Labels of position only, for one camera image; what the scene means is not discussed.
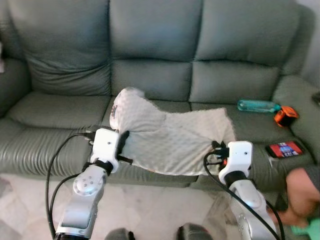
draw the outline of wall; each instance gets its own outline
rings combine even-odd
[[[304,79],[320,88],[320,0],[296,1],[312,9],[316,15],[315,30],[301,74]]]

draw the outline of white floor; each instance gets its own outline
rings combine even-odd
[[[51,182],[52,188],[58,184]],[[45,213],[45,181],[0,174],[0,236],[2,240],[50,239]],[[60,220],[71,196],[72,181],[60,188],[53,219]],[[136,240],[174,240],[185,223],[203,225],[214,240],[240,239],[238,229],[226,224],[228,201],[221,192],[107,184],[98,206],[92,240],[103,240],[114,229],[133,231]]]

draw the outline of black cable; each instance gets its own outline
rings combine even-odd
[[[279,224],[281,239],[284,240],[285,239],[285,231],[284,231],[284,226],[282,225],[282,221],[279,217],[279,214],[277,213],[277,210],[274,208],[274,206],[272,206],[272,204],[270,202],[268,202],[267,200],[265,200],[265,202],[268,205],[268,207],[272,210],[272,212],[274,213],[274,215],[278,221],[278,224]]]
[[[84,135],[85,135],[84,133],[75,133],[75,134],[69,136],[66,140],[64,140],[64,142],[56,150],[55,154],[52,156],[50,163],[49,163],[48,171],[46,174],[46,181],[45,181],[45,211],[46,211],[46,217],[48,220],[49,229],[51,232],[52,239],[54,239],[56,236],[56,229],[55,229],[53,219],[52,219],[52,216],[50,214],[50,209],[49,209],[49,182],[50,182],[51,168],[52,168],[52,165],[54,164],[56,157],[58,156],[59,152],[64,147],[64,145],[73,137],[84,136]]]
[[[277,233],[272,229],[272,227],[269,226],[269,224],[259,215],[257,214],[248,204],[246,204],[240,197],[238,197],[234,192],[232,192],[229,188],[227,188],[225,185],[223,185],[220,181],[214,178],[214,176],[211,174],[211,172],[208,169],[207,166],[207,160],[204,158],[203,159],[203,166],[208,174],[208,176],[218,185],[220,186],[224,191],[229,193],[232,197],[234,197],[238,202],[240,202],[250,213],[252,213],[270,232],[271,234],[275,237],[276,240],[281,240]]]
[[[73,179],[73,178],[76,178],[79,174],[80,174],[80,173],[66,177],[66,178],[63,179],[61,182],[59,182],[59,184],[55,187],[54,192],[53,192],[52,197],[51,197],[50,209],[49,209],[50,217],[51,217],[51,218],[53,217],[52,215],[53,215],[54,203],[55,203],[56,195],[57,195],[57,193],[58,193],[59,188],[60,188],[61,185],[64,184],[66,181],[68,181],[68,180],[70,180],[70,179]]]

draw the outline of water bottle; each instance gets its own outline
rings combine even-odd
[[[239,100],[237,107],[240,111],[256,113],[275,113],[281,110],[281,106],[272,101]]]

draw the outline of leather sofa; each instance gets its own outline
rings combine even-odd
[[[311,99],[319,89],[299,76],[314,19],[292,0],[1,0],[0,173],[44,176],[69,135],[109,125],[115,96],[131,86],[164,111],[226,108],[237,139],[254,144],[250,177],[263,191],[283,189],[290,170],[320,162]],[[281,128],[272,114],[237,110],[239,99],[291,106],[300,117]],[[270,162],[265,146],[288,140],[305,154]],[[80,172],[90,154],[74,138],[52,174]],[[126,163],[109,182],[213,188],[206,176]]]

